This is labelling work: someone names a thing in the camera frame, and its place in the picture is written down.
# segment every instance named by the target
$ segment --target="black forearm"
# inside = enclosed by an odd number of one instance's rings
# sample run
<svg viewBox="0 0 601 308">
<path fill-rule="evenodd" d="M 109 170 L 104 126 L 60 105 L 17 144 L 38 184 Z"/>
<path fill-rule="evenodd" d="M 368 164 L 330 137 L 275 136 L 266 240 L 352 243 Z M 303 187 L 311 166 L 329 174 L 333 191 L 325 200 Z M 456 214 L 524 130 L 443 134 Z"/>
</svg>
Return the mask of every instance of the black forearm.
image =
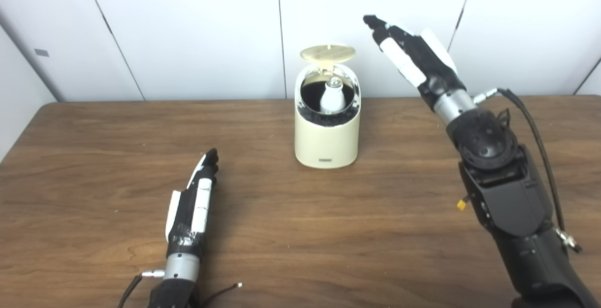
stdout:
<svg viewBox="0 0 601 308">
<path fill-rule="evenodd" d="M 532 156 L 490 111 L 473 109 L 447 128 L 479 222 L 493 236 L 523 307 L 560 297 L 599 304 L 571 267 L 552 223 L 553 207 Z"/>
</svg>

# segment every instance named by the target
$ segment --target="silver cylinder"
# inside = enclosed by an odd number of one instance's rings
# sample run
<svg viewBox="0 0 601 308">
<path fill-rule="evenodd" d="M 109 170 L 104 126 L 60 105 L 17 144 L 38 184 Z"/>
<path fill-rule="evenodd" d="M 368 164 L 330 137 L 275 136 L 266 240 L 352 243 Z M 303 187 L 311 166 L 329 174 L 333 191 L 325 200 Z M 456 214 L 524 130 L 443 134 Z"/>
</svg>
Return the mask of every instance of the silver cylinder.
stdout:
<svg viewBox="0 0 601 308">
<path fill-rule="evenodd" d="M 163 280 L 182 278 L 196 282 L 199 267 L 200 260 L 197 256 L 188 253 L 171 254 L 167 257 L 167 266 L 165 267 Z"/>
<path fill-rule="evenodd" d="M 470 109 L 475 109 L 472 97 L 465 90 L 455 90 L 443 94 L 434 104 L 434 112 L 438 114 L 442 122 L 447 126 L 455 118 Z"/>
</svg>

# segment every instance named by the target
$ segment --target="yellow connector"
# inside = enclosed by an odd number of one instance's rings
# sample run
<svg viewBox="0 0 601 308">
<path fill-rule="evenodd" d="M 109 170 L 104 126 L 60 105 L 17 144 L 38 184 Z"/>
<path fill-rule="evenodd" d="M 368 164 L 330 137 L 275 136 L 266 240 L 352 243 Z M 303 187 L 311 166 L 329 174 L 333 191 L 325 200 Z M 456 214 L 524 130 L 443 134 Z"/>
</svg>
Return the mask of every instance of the yellow connector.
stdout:
<svg viewBox="0 0 601 308">
<path fill-rule="evenodd" d="M 457 208 L 459 208 L 459 210 L 464 210 L 465 206 L 468 205 L 468 201 L 470 201 L 470 196 L 469 195 L 464 196 L 463 199 L 461 199 L 457 203 Z"/>
<path fill-rule="evenodd" d="M 463 200 L 460 200 L 460 201 L 457 203 L 457 208 L 459 208 L 459 210 L 464 210 L 466 205 L 467 205 L 467 203 L 466 203 L 465 201 L 463 201 Z"/>
</svg>

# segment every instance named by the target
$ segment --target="robotic arm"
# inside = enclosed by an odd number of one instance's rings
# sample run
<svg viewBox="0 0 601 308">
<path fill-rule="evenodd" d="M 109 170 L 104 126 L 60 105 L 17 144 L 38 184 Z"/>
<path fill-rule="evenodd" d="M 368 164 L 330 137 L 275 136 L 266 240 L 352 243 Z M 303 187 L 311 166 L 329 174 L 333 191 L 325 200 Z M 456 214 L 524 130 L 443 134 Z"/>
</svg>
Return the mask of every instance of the robotic arm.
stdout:
<svg viewBox="0 0 601 308">
<path fill-rule="evenodd" d="M 472 99 L 430 30 L 415 36 L 375 15 L 365 15 L 363 21 L 382 52 L 447 127 L 462 158 L 465 201 L 472 202 L 479 223 L 491 233 L 520 293 L 512 306 L 599 308 L 569 263 L 565 247 L 580 248 L 554 227 L 553 207 L 530 152 L 518 143 L 508 118 L 477 106 L 497 90 Z"/>
</svg>

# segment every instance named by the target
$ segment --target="metal connector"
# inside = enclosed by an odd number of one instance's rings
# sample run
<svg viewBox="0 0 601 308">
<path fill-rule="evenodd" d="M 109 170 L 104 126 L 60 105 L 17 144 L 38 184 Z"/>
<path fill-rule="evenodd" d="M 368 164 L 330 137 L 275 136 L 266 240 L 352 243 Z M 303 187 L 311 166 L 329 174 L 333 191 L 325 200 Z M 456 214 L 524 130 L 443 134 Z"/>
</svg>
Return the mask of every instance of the metal connector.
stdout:
<svg viewBox="0 0 601 308">
<path fill-rule="evenodd" d="M 498 88 L 493 88 L 492 90 L 488 91 L 488 92 L 484 92 L 481 94 L 478 94 L 477 96 L 475 96 L 472 100 L 474 101 L 474 104 L 478 105 L 479 103 L 485 101 L 486 99 L 494 96 L 495 94 L 497 94 L 497 92 L 499 91 Z"/>
<path fill-rule="evenodd" d="M 153 269 L 152 271 L 143 271 L 141 275 L 142 275 L 142 277 L 162 278 L 163 276 L 165 276 L 165 270 Z"/>
<path fill-rule="evenodd" d="M 574 240 L 574 237 L 572 235 L 569 235 L 568 233 L 565 233 L 564 231 L 562 231 L 561 229 L 558 229 L 558 228 L 555 229 L 555 232 L 556 232 L 557 236 L 560 238 L 560 240 L 562 240 L 562 244 L 564 246 L 568 246 L 574 252 L 577 252 L 577 253 L 582 252 L 582 247 L 576 242 L 576 240 Z"/>
</svg>

